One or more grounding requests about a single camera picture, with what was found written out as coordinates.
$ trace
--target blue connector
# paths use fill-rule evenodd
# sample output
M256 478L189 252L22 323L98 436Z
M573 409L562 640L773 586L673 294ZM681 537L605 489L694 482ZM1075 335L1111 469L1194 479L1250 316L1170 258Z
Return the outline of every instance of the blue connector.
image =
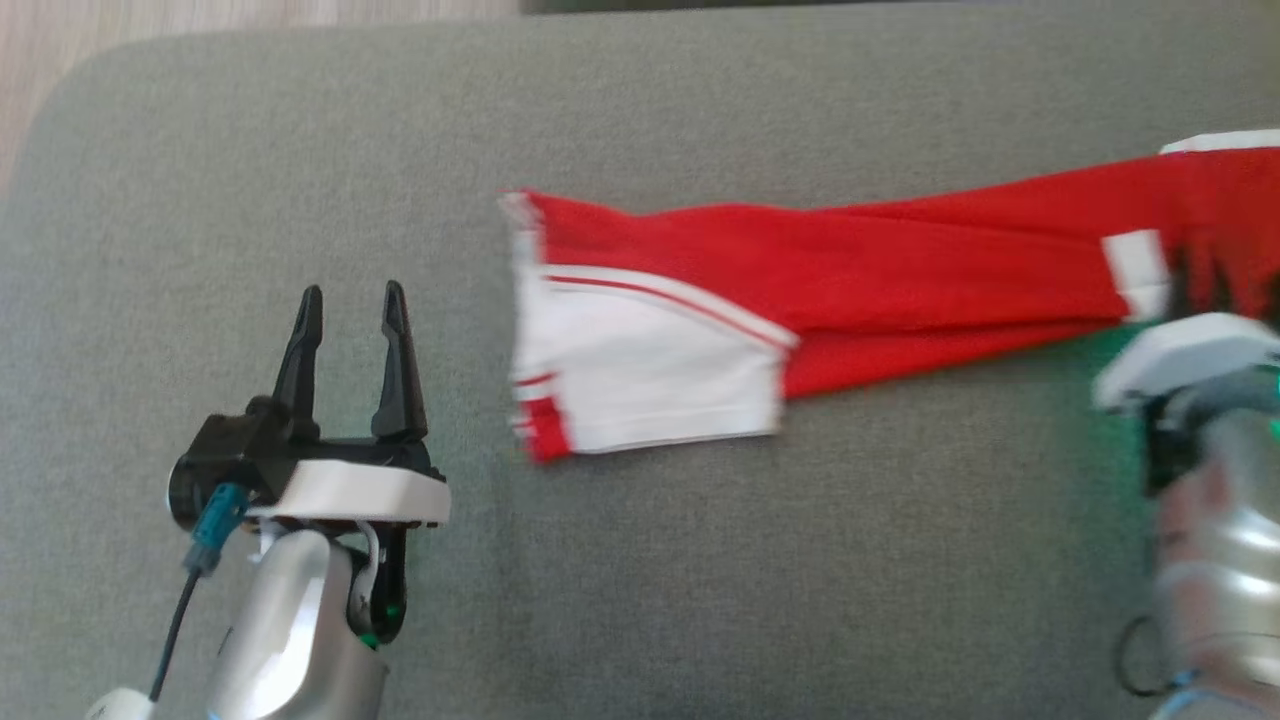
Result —
M248 492L234 484L223 483L214 491L214 497L200 512L196 529L191 532L191 550L182 561L182 566L191 573L198 573L201 578L207 578L218 569L218 561L223 559L223 546L241 523L244 521L244 512L248 511Z

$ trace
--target blurry robot arm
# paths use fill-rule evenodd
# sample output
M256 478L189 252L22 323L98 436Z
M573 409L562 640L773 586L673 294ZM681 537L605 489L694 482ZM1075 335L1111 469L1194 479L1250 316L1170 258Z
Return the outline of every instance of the blurry robot arm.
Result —
M1158 719L1280 719L1280 337L1211 313L1140 333L1096 404L1143 425L1156 619L1181 683Z

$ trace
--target gray couch cushion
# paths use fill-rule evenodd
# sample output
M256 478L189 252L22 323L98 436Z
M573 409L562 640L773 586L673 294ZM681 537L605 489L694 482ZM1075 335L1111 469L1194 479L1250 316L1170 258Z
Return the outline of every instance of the gray couch cushion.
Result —
M959 190L1275 124L1248 1L845 6L166 40L41 114L0 224L0 697L76 717L150 679L163 506L204 416L270 387L328 293L317 415L376 404L407 288L452 525L412 546L384 716L1134 717L1123 334L797 402L746 439L536 469L507 429L497 192L645 211ZM197 592L163 716L201 716L250 582Z

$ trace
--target black cable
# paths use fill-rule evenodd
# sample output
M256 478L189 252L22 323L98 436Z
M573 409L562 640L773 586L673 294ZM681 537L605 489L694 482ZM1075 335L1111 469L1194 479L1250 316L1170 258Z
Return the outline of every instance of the black cable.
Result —
M151 683L151 702L160 700L160 691L164 689L165 675L169 674L169 662L173 660L173 648L178 644L178 630L182 629L182 616L187 614L187 605L191 602L191 593L196 591L196 582L200 580L200 571L192 570L187 575L187 584L182 587L182 596L178 597L178 607L173 611L173 620L169 621L169 637L164 641L164 651L160 653L160 667L156 670L156 679Z
M1111 650L1111 671L1115 674L1116 683L1134 697L1162 697L1176 691L1179 687L1175 680L1170 680L1158 688L1139 688L1129 678L1129 671L1125 670L1125 651L1129 650L1129 643L1133 641L1134 634L1148 623L1151 623L1151 615L1139 615L1129 620L1124 630L1120 630L1120 637L1116 638L1116 644Z

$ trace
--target red pants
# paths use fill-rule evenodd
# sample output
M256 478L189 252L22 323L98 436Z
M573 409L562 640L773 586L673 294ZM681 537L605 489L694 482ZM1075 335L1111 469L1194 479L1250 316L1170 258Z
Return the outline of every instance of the red pants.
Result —
M1268 311L1280 132L876 205L627 215L508 200L518 429L536 459L763 434L782 397L1160 318L1169 258L1190 301L1225 275Z

